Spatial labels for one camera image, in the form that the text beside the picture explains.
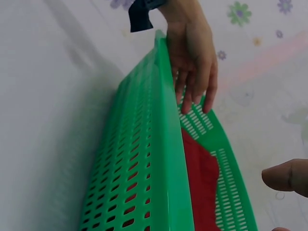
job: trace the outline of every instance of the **white fabric surface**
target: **white fabric surface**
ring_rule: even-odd
[[[112,0],[92,1],[140,56],[153,47],[154,30],[129,34],[121,6],[111,9]],[[242,26],[228,17],[234,1],[200,2],[220,58],[214,110],[237,157],[259,230],[306,231],[308,199],[267,188],[260,174],[272,165],[308,157],[308,2],[242,0],[234,12],[251,12],[243,12],[249,23]],[[151,12],[151,21],[166,29],[159,12]]]
[[[110,99],[153,47],[154,30],[130,34],[127,12],[111,1],[0,0],[1,231],[78,226]],[[308,230],[308,199],[270,190],[260,177],[264,168],[308,157],[308,2],[293,1],[284,14],[278,0],[243,0],[252,15],[244,12],[250,23],[242,26],[227,16],[233,1],[201,2],[217,53],[226,54],[214,110],[260,231]],[[166,29],[157,11],[151,20]]]

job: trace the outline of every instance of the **purple flower print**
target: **purple flower print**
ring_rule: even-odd
[[[291,9],[293,8],[291,0],[279,0],[279,3],[277,4],[277,6],[280,9],[279,11],[284,14],[291,12]]]
[[[276,30],[276,36],[277,36],[278,38],[282,39],[282,38],[283,38],[283,33],[282,33],[282,31],[281,31],[281,30]]]
[[[123,6],[123,9],[128,11],[130,6],[134,3],[135,0],[112,0],[110,3],[111,8],[117,9],[120,5]]]
[[[227,54],[226,54],[224,51],[218,51],[217,57],[218,57],[220,60],[225,60],[225,59],[227,58]]]

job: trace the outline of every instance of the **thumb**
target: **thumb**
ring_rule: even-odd
[[[275,228],[273,229],[273,231],[290,231],[290,230],[285,229],[285,228]]]

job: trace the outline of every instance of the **wrist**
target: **wrist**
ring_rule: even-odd
[[[167,0],[158,8],[169,23],[191,23],[205,19],[198,0]]]

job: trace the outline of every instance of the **finger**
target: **finger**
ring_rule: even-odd
[[[195,63],[197,67],[197,75],[192,92],[192,100],[195,104],[199,104],[203,93],[206,91],[208,86],[212,63],[211,59],[202,60],[201,58],[197,58]]]
[[[214,62],[211,67],[210,77],[208,80],[208,87],[206,89],[205,103],[203,106],[204,113],[208,113],[213,107],[214,98],[218,86],[217,78],[218,78],[218,65],[217,62]]]
[[[186,85],[186,78],[187,78],[188,72],[187,71],[179,71],[179,76],[177,83],[175,85],[175,94],[177,97],[177,103],[179,104],[183,95],[183,91],[185,89]]]
[[[193,90],[193,84],[194,84],[194,78],[193,73],[189,73],[186,78],[186,91],[183,99],[183,104],[182,104],[182,113],[187,114],[191,107],[192,107],[192,90]]]
[[[177,67],[172,67],[172,68],[171,68],[172,78],[173,78],[173,86],[174,86],[174,87],[175,87],[175,83],[176,83],[176,81],[177,81],[178,71],[179,71],[179,69],[178,69]]]
[[[294,159],[262,171],[262,179],[278,191],[295,191],[308,197],[308,160]]]
[[[285,228],[275,228],[275,229],[273,229],[273,231],[290,231],[290,230],[285,229]]]

